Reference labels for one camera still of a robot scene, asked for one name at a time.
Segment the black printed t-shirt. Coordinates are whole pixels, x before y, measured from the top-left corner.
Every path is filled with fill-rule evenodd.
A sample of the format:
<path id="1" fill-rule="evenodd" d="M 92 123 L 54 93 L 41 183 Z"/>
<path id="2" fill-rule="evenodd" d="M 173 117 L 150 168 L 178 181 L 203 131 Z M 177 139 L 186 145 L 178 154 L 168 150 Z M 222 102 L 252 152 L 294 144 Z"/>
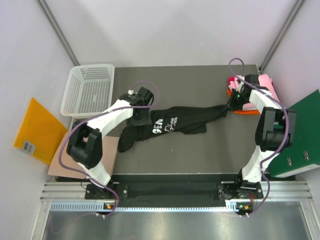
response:
<path id="1" fill-rule="evenodd" d="M 151 124 L 125 127 L 120 135 L 117 150 L 128 151 L 134 143 L 169 133 L 196 135 L 207 132 L 206 124 L 227 115 L 225 105 L 211 107 L 174 106 L 152 110 Z"/>

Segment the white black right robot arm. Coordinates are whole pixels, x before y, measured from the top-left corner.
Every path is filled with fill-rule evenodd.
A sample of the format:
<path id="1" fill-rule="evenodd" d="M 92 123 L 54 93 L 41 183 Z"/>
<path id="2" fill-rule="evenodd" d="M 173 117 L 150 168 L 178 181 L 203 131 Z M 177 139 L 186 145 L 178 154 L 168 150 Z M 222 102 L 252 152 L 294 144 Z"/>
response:
<path id="1" fill-rule="evenodd" d="M 294 109 L 286 110 L 286 118 L 272 79 L 267 74 L 249 74 L 244 79 L 263 93 L 242 83 L 235 76 L 228 78 L 229 108 L 237 114 L 260 115 L 255 131 L 256 148 L 247 165 L 240 170 L 242 180 L 233 185 L 233 192 L 239 198 L 249 195 L 251 184 L 261 181 L 262 172 L 275 158 L 272 154 L 278 156 L 292 146 L 297 121 Z"/>

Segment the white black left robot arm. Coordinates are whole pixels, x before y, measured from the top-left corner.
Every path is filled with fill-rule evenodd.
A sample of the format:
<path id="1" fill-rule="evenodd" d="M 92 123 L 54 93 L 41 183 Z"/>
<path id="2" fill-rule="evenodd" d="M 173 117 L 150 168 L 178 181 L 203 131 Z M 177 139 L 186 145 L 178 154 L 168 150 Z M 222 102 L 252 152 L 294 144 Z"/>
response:
<path id="1" fill-rule="evenodd" d="M 114 191 L 111 176 L 105 169 L 103 158 L 103 139 L 123 121 L 129 125 L 149 125 L 151 123 L 150 105 L 154 94 L 141 87 L 138 92 L 129 90 L 111 107 L 84 123 L 78 122 L 69 134 L 66 153 L 75 161 L 96 186 L 102 198 L 109 198 Z"/>

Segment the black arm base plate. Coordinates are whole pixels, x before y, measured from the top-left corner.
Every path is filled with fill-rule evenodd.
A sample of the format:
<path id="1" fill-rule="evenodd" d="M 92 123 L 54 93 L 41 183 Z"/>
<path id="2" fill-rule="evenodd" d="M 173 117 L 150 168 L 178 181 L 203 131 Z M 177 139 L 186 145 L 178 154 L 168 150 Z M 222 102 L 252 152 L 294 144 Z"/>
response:
<path id="1" fill-rule="evenodd" d="M 237 174 L 115 174 L 109 189 L 86 187 L 87 200 L 114 200 L 119 207 L 222 207 L 226 200 L 263 199 L 259 183 L 240 188 Z"/>

